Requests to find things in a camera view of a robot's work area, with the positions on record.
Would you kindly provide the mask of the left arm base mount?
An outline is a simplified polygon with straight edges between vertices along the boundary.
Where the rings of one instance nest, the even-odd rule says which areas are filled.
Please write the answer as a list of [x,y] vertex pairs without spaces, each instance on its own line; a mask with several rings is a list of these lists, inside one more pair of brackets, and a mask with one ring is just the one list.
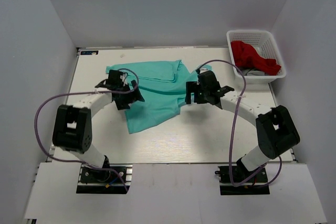
[[127,189],[130,188],[132,180],[132,165],[110,166],[114,172],[101,172],[82,166],[78,183],[77,194],[95,194],[95,195],[125,195],[125,189],[119,176],[123,179]]

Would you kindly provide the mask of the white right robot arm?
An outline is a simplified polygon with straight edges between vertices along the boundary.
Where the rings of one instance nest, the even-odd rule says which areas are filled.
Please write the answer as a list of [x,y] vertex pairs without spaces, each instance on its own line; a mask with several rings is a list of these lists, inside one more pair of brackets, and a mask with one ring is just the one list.
[[185,102],[209,103],[234,113],[256,128],[257,146],[236,162],[237,175],[245,182],[255,177],[259,167],[300,143],[299,133],[286,107],[262,105],[238,94],[232,87],[221,88],[217,84],[209,89],[190,81],[186,83]]

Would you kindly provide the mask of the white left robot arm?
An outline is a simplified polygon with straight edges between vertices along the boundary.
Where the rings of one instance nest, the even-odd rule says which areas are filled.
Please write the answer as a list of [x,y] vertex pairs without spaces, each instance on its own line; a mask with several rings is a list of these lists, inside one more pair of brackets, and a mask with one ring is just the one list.
[[53,145],[74,155],[79,162],[93,169],[93,176],[101,182],[110,178],[108,159],[93,145],[92,118],[105,106],[115,103],[118,110],[130,108],[136,101],[144,101],[138,83],[132,80],[117,81],[116,84],[96,86],[80,101],[71,105],[60,105],[57,109]]

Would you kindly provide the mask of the teal t shirt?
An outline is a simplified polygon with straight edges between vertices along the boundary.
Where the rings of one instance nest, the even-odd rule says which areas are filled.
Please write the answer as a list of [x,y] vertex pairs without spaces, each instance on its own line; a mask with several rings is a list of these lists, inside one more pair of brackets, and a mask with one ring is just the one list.
[[128,132],[138,133],[157,126],[180,114],[185,105],[186,83],[197,80],[181,60],[147,61],[106,67],[128,73],[129,81],[139,77],[139,90],[144,102],[135,102],[125,110]]

